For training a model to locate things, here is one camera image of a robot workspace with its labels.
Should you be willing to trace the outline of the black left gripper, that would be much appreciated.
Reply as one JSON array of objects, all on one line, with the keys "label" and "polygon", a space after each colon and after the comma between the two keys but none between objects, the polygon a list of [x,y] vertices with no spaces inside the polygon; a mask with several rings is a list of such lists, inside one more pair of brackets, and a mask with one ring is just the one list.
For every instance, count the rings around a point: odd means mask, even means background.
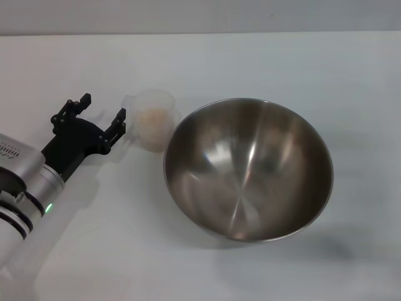
[{"label": "black left gripper", "polygon": [[41,151],[45,164],[66,182],[86,157],[106,155],[126,133],[127,111],[121,108],[109,128],[102,131],[95,124],[76,118],[91,104],[91,95],[84,94],[78,102],[68,100],[51,118],[54,137]]}]

